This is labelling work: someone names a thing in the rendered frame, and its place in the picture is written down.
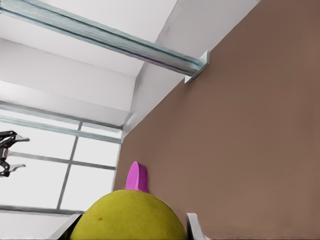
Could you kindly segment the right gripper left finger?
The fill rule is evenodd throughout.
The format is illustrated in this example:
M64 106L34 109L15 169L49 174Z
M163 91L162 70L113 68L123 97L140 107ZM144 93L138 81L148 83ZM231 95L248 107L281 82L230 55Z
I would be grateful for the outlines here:
M65 222L49 236L49 240L70 240L71 234L82 216L83 214L80 213L69 216Z

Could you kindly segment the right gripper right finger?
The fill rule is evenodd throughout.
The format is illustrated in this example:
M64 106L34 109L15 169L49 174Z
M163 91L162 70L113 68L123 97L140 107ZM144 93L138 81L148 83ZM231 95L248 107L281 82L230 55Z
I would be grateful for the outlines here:
M199 217L196 213L186 214L187 235L189 240L208 240L205 236Z

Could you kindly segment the yellow-green apple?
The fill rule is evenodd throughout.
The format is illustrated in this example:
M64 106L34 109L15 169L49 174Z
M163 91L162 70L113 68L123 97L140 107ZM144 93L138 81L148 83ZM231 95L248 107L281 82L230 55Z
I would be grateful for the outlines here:
M188 240L188 235L176 213L159 198L117 190L82 215L70 240Z

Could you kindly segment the pink bowl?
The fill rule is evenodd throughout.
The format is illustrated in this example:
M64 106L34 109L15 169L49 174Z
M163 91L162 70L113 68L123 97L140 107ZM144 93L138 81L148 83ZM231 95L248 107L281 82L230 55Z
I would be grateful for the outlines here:
M148 180L147 168L134 161L127 175L125 189L148 193Z

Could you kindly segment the thin silver frame post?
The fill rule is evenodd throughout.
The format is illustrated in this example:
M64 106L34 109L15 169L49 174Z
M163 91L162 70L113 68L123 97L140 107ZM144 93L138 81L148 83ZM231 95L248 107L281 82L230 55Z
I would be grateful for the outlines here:
M34 155L34 154L14 152L14 151L10 151L8 156L17 157L17 158L40 160L40 161L47 161L47 162L72 164L72 165L77 165L77 166L85 166L85 167L99 168L99 169L105 169L105 170L113 170L113 171L116 170L115 166L108 166L108 165L89 163L89 162L81 162L81 161L62 159L62 158L56 158L56 157L47 157L47 156L42 156L42 155Z
M75 140L74 140L74 143L73 143L73 147L72 147L71 155L70 155L70 158L69 158L69 162L68 162L68 165L67 165L66 173L65 173L65 176L64 176L63 184L62 184L62 187L61 187L58 203L57 203L57 206L56 206L57 210L61 209L61 204L62 204L62 201L63 201L63 197L64 197L66 185L67 185L67 182L68 182L71 166L73 164L73 159L74 159L75 151L76 151L76 148L77 148L78 140L79 140L79 136L76 136Z

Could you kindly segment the silver post foot bracket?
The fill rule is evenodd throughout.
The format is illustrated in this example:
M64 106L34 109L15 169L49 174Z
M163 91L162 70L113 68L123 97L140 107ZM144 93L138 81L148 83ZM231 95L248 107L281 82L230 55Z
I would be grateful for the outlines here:
M192 76L185 76L184 83L189 84L193 79L195 79L210 63L210 51L207 50L199 59L199 67L197 71Z

